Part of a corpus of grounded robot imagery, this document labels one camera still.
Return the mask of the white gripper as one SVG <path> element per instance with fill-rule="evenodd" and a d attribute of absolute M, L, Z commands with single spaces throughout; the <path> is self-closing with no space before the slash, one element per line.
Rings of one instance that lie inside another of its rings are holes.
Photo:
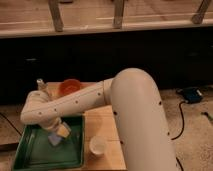
<path fill-rule="evenodd" d="M 71 128 L 65 122 L 61 124 L 60 117 L 42 122 L 40 126 L 49 132 L 55 132 L 58 129 L 56 134 L 63 138 L 67 138 L 71 133 Z"/>

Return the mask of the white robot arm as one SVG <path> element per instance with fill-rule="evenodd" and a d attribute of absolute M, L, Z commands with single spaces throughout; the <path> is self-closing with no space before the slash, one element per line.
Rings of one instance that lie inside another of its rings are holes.
<path fill-rule="evenodd" d="M 144 70 L 128 68 L 64 97 L 28 94 L 20 120 L 52 129 L 59 118 L 109 105 L 128 171 L 178 171 L 176 154 L 158 87 Z"/>

